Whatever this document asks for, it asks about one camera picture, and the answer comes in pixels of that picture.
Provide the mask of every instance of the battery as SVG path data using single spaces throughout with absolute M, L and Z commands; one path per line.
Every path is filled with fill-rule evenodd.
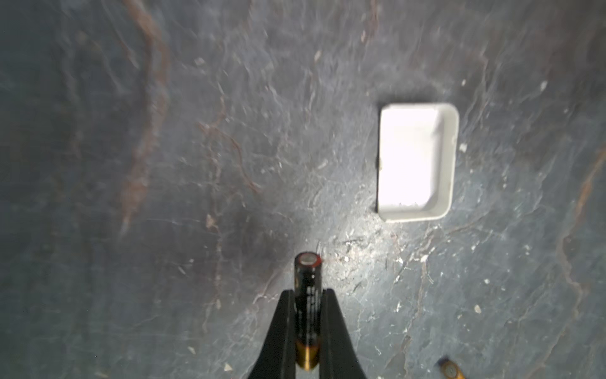
M 322 258 L 313 252 L 295 257 L 295 308 L 297 363 L 307 371 L 320 359 L 320 300 Z

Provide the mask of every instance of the crack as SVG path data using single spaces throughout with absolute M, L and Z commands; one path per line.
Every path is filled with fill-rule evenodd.
M 577 200 L 576 207 L 574 208 L 574 223 L 564 233 L 564 237 L 558 240 L 558 244 L 556 245 L 556 258 L 558 259 L 559 265 L 562 267 L 562 274 L 564 276 L 564 280 L 576 294 L 576 300 L 574 301 L 574 306 L 572 308 L 572 311 L 570 312 L 570 318 L 564 324 L 564 327 L 562 328 L 554 342 L 549 345 L 544 356 L 530 369 L 528 374 L 525 376 L 526 379 L 532 378 L 535 373 L 546 367 L 545 364 L 551 356 L 553 349 L 558 345 L 562 337 L 568 332 L 568 329 L 570 328 L 572 323 L 578 318 L 579 306 L 588 294 L 588 289 L 584 289 L 579 282 L 572 279 L 572 264 L 566 256 L 566 252 L 564 251 L 564 245 L 571 241 L 574 233 L 581 226 L 582 216 L 585 213 L 585 205 L 587 204 L 587 200 L 589 199 L 593 191 L 593 180 L 598 171 L 600 171 L 602 166 L 604 165 L 604 161 L 606 161 L 606 144 L 602 145 L 598 153 L 598 157 L 594 161 L 591 170 L 589 171 L 589 174 L 581 185 L 581 193 L 579 194 L 579 199 Z
M 110 20 L 110 24 L 112 25 L 112 32 L 114 34 L 114 37 L 116 37 L 116 39 L 118 40 L 118 43 L 120 44 L 124 55 L 126 55 L 126 58 L 130 62 L 130 64 L 132 64 L 134 68 L 138 69 L 139 63 L 135 58 L 135 54 L 133 53 L 133 50 L 126 44 L 126 42 L 124 42 L 124 38 L 116 27 L 116 21 L 114 20 L 109 8 L 107 7 L 105 0 L 101 0 L 101 5 L 103 6 L 103 11 L 107 15 L 107 18 Z
M 67 30 L 68 14 L 64 12 L 61 16 L 61 46 L 64 51 L 63 59 L 61 60 L 61 71 L 65 80 L 65 87 L 67 89 L 67 99 L 69 100 L 72 107 L 74 107 L 75 113 L 75 130 L 70 141 L 70 148 L 72 154 L 77 158 L 81 159 L 82 154 L 80 152 L 80 144 L 84 136 L 84 132 L 81 126 L 85 123 L 86 117 L 82 112 L 82 99 L 78 94 L 78 80 L 73 75 L 73 62 L 75 58 L 75 51 L 73 49 L 72 41 L 69 37 Z
M 168 109 L 168 47 L 162 39 L 162 31 L 152 18 L 142 0 L 123 0 L 129 15 L 139 27 L 145 39 L 147 62 L 145 65 L 146 103 L 148 108 L 147 120 L 143 137 L 134 151 L 133 166 L 122 189 L 122 228 L 121 235 L 128 231 L 130 220 L 137 212 L 145 196 L 149 184 L 149 167 L 147 159 L 156 147 L 158 133 Z M 154 69 L 154 51 L 159 54 L 159 67 Z M 148 84 L 156 84 L 156 96 L 149 94 Z

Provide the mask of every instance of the stone floor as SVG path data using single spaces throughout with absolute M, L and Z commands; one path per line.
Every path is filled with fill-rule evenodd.
M 604 1 L 3 8 L 5 377 L 246 378 L 302 250 L 369 379 L 604 377 Z M 375 213 L 392 101 L 459 109 L 441 220 Z

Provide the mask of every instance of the white debris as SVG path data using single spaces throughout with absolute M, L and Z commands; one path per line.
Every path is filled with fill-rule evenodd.
M 323 161 L 320 163 L 320 165 L 318 166 L 318 168 L 317 168 L 317 169 L 318 169 L 318 170 L 322 170 L 324 167 L 326 167 L 326 165 L 327 165 L 327 164 L 328 164 L 328 160 L 327 160 L 327 159 L 325 159 L 325 160 L 323 160 Z

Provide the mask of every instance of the white plastic box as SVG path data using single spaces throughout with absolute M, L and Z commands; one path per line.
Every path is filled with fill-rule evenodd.
M 459 112 L 451 104 L 390 104 L 379 123 L 377 210 L 388 223 L 450 210 Z

